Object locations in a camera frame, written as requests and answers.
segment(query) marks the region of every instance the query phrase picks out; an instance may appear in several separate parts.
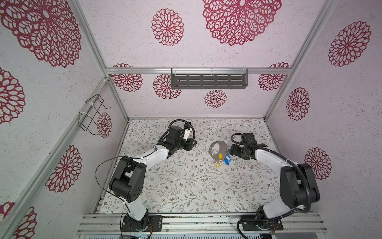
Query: red mandala decal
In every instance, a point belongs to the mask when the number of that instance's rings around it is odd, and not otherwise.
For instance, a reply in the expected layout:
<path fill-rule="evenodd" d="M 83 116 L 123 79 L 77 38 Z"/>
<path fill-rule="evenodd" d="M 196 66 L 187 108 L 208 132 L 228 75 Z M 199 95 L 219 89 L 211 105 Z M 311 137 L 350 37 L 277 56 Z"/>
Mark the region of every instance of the red mandala decal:
<path fill-rule="evenodd" d="M 46 181 L 45 186 L 48 187 L 49 191 L 64 192 L 68 190 L 78 179 L 81 167 L 81 154 L 78 149 L 70 145 L 66 154 L 62 156 L 54 172 Z"/>
<path fill-rule="evenodd" d="M 11 210 L 15 203 L 14 202 L 6 202 L 5 204 L 0 206 L 0 224 Z"/>
<path fill-rule="evenodd" d="M 157 11 L 151 23 L 155 38 L 165 46 L 173 46 L 183 37 L 183 22 L 174 10 L 163 8 Z"/>
<path fill-rule="evenodd" d="M 270 67 L 290 67 L 288 63 L 278 62 Z M 262 89 L 271 91 L 277 89 L 283 81 L 285 75 L 283 74 L 262 74 L 259 78 L 259 86 Z"/>
<path fill-rule="evenodd" d="M 291 119 L 296 121 L 300 120 L 308 113 L 309 103 L 308 91 L 298 87 L 289 94 L 288 100 L 286 101 L 286 112 Z"/>
<path fill-rule="evenodd" d="M 17 118 L 25 106 L 19 81 L 0 67 L 0 124 Z"/>
<path fill-rule="evenodd" d="M 171 87 L 171 76 L 169 74 L 156 77 L 152 87 L 155 93 L 163 99 L 174 99 L 182 92 L 181 89 Z"/>
<path fill-rule="evenodd" d="M 329 48 L 329 61 L 335 66 L 348 65 L 361 56 L 370 41 L 370 26 L 363 21 L 353 22 L 335 36 Z"/>
<path fill-rule="evenodd" d="M 0 0 L 0 16 L 38 60 L 66 68 L 79 58 L 81 34 L 65 0 Z"/>
<path fill-rule="evenodd" d="M 132 67 L 128 64 L 116 64 L 113 67 Z M 120 89 L 125 91 L 137 91 L 142 87 L 142 76 L 141 74 L 114 74 L 110 75 L 113 82 Z"/>
<path fill-rule="evenodd" d="M 22 220 L 20 226 L 17 227 L 15 233 L 15 239 L 23 238 L 23 239 L 31 239 L 34 235 L 34 229 L 37 226 L 36 221 L 37 213 L 34 212 L 34 206 L 29 208 L 28 214 Z"/>
<path fill-rule="evenodd" d="M 222 106 L 227 100 L 227 95 L 220 90 L 213 90 L 208 92 L 204 97 L 204 102 L 211 108 Z"/>
<path fill-rule="evenodd" d="M 106 112 L 102 112 L 97 119 L 97 130 L 102 138 L 109 137 L 112 132 L 112 120 Z"/>
<path fill-rule="evenodd" d="M 203 0 L 206 28 L 220 43 L 243 45 L 263 33 L 281 0 Z"/>
<path fill-rule="evenodd" d="M 309 164 L 316 179 L 326 179 L 332 172 L 332 161 L 329 155 L 320 148 L 311 148 L 305 155 L 305 162 Z"/>

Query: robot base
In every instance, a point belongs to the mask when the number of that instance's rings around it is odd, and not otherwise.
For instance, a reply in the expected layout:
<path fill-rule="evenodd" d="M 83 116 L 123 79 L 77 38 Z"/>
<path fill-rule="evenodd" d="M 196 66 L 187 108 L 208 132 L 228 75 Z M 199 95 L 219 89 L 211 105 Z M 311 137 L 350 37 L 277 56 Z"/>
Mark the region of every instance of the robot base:
<path fill-rule="evenodd" d="M 240 217 L 241 220 L 254 220 L 256 217 L 254 215 L 242 215 Z M 277 221 L 267 221 L 263 223 L 256 223 L 256 222 L 246 222 L 243 223 L 243 230 L 244 231 L 258 231 L 259 229 L 264 231 L 281 231 L 284 230 L 283 224 L 280 220 Z"/>
<path fill-rule="evenodd" d="M 137 231 L 151 231 L 149 223 L 153 225 L 153 232 L 158 232 L 162 230 L 162 219 L 163 216 L 148 216 L 147 226 L 143 230 L 140 230 L 140 221 L 136 221 L 129 216 L 123 219 L 121 231 L 122 232 L 137 232 Z"/>

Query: floral tablecloth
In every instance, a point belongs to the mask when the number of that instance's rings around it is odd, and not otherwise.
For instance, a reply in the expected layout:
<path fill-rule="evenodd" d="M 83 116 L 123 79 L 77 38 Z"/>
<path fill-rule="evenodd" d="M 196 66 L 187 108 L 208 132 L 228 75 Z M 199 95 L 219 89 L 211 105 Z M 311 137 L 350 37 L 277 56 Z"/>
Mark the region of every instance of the floral tablecloth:
<path fill-rule="evenodd" d="M 131 120 L 120 155 L 137 156 L 150 150 L 171 121 Z M 146 173 L 141 197 L 150 212 L 248 212 L 278 196 L 279 178 L 266 165 L 232 156 L 229 165 L 217 167 L 208 153 L 212 142 L 224 141 L 230 148 L 232 134 L 249 132 L 275 150 L 264 120 L 189 121 L 196 131 L 195 148 L 179 150 Z M 122 201 L 108 193 L 101 203 L 98 213 L 127 212 Z"/>

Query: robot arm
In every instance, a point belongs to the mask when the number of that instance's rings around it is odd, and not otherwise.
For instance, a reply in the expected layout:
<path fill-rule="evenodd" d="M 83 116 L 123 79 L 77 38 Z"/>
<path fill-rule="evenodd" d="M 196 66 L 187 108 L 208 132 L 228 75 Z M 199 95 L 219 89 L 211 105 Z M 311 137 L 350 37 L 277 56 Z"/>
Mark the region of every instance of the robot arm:
<path fill-rule="evenodd" d="M 177 121 L 185 122 L 184 127 L 172 126 Z M 188 140 L 192 131 L 193 127 L 190 122 L 174 120 L 153 149 L 136 158 L 125 156 L 120 159 L 110 180 L 109 188 L 125 202 L 132 228 L 144 230 L 147 227 L 149 212 L 139 197 L 143 189 L 146 171 L 160 161 L 169 158 L 179 149 L 192 150 L 197 143 L 194 140 L 195 132 L 193 138 Z M 126 175 L 131 172 L 133 172 L 131 177 Z"/>
<path fill-rule="evenodd" d="M 233 140 L 235 135 L 241 135 L 241 143 Z M 257 223 L 259 228 L 273 229 L 272 224 L 278 220 L 272 221 L 272 219 L 283 217 L 296 210 L 308 211 L 310 203 L 320 199 L 320 193 L 310 165 L 306 163 L 297 164 L 272 150 L 266 149 L 266 145 L 257 144 L 253 133 L 237 133 L 232 135 L 231 140 L 237 143 L 232 145 L 231 155 L 236 155 L 245 160 L 256 159 L 270 167 L 280 178 L 280 195 L 267 205 L 259 207 L 256 212 L 256 220 L 268 220 Z"/>

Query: enclosure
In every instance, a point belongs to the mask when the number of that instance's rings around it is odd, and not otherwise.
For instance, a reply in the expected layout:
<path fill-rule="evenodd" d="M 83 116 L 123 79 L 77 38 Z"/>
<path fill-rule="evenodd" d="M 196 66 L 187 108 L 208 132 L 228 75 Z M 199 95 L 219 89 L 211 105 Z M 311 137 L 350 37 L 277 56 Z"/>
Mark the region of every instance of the enclosure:
<path fill-rule="evenodd" d="M 108 184 L 119 156 L 152 149 L 173 119 L 197 144 L 146 173 L 140 198 L 163 216 L 153 238 L 234 238 L 240 216 L 279 196 L 264 163 L 214 160 L 210 145 L 227 152 L 235 133 L 311 165 L 320 191 L 311 212 L 251 239 L 378 237 L 381 11 L 378 0 L 0 0 L 1 238 L 146 238 L 121 232 L 128 210 Z"/>

